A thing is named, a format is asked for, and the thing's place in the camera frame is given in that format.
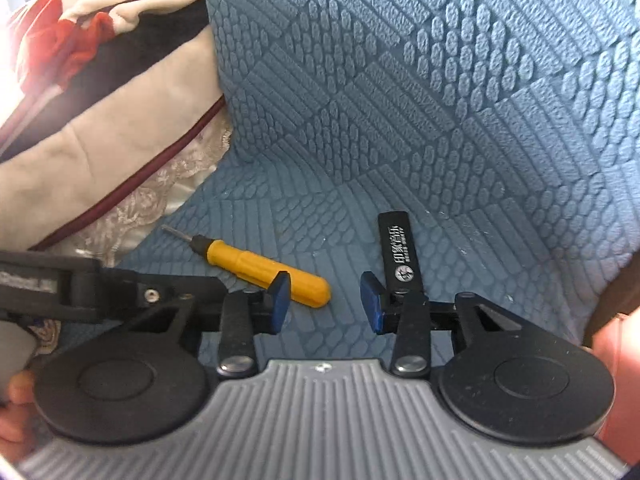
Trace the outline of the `person's left hand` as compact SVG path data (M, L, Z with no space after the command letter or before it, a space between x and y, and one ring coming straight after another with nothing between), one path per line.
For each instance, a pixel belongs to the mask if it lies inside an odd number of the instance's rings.
M6 404L1 408L1 455L12 464L25 458L35 446L35 374L22 370L6 388Z

